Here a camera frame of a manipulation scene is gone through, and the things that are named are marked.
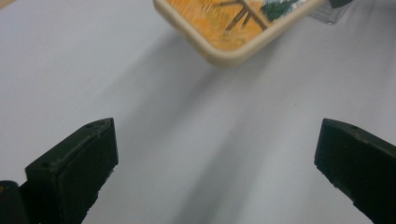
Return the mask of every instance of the white table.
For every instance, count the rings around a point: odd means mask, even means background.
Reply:
[[[371,223],[313,161],[323,118],[396,144],[395,21],[393,0],[357,0],[222,69],[149,0],[16,1],[0,10],[0,179],[112,117],[120,164],[85,224]]]

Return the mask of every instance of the table surface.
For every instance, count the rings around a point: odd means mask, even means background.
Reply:
[[[0,10],[0,179],[115,119],[120,164],[85,224],[371,223],[314,165],[321,121],[396,144],[396,3],[299,21],[217,68],[137,0]]]

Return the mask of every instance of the orange patterned surface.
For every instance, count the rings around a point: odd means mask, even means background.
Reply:
[[[262,32],[262,28],[250,19],[245,28],[245,17],[227,34],[227,26],[242,9],[242,6],[218,7],[216,4],[230,0],[167,0],[194,28],[215,48],[222,50],[238,49]],[[251,8],[260,13],[262,0],[245,0]]]

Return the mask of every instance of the white tabletop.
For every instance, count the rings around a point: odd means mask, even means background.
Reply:
[[[356,0],[223,69],[149,0],[16,1],[0,10],[0,179],[112,117],[120,164],[85,224],[371,223],[314,154],[324,118],[396,144],[395,21],[394,0]]]

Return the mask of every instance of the beige tray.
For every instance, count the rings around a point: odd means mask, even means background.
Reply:
[[[156,9],[210,63],[238,65],[325,0],[153,0]],[[264,15],[262,7],[287,11]]]

